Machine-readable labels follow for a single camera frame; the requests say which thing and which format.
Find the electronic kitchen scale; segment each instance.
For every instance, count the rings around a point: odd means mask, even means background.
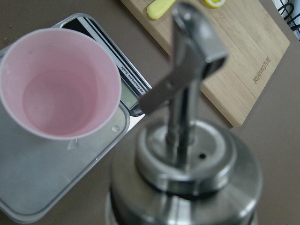
[[[17,125],[0,104],[0,209],[14,221],[39,220],[144,114],[138,98],[147,81],[89,15],[74,14],[54,25],[86,34],[115,61],[122,79],[118,110],[99,131],[76,140],[51,141]],[[0,60],[9,48],[0,51]]]

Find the metal pump dispenser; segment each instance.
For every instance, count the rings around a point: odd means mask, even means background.
[[[146,114],[168,101],[168,123],[149,124],[135,149],[114,155],[110,223],[254,225],[262,189],[257,160],[227,130],[196,118],[200,82],[227,51],[193,6],[179,3],[172,16],[173,71],[139,101]]]

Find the cutting board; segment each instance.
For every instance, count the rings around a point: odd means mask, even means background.
[[[152,20],[146,8],[153,0],[121,1],[170,54],[171,10]],[[240,126],[290,43],[258,0],[227,0],[217,9],[202,0],[185,2],[206,14],[230,54],[225,66],[202,83],[201,91],[234,127]]]

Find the cup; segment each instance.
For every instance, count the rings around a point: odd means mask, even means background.
[[[11,45],[0,64],[0,98],[24,129],[70,140],[100,129],[121,96],[119,71],[92,38],[59,28],[31,32]]]

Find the gray table surface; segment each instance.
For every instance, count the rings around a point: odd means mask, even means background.
[[[300,224],[300,42],[271,0],[261,0],[291,44],[241,127],[230,124],[205,98],[199,116],[244,140],[258,157],[264,175],[257,207],[261,225]],[[0,0],[0,49],[22,35],[51,27],[74,13],[93,16],[153,86],[169,71],[169,59],[119,0]],[[109,164],[117,148],[132,140],[147,116],[34,225],[104,225]],[[0,212],[0,225],[14,225]]]

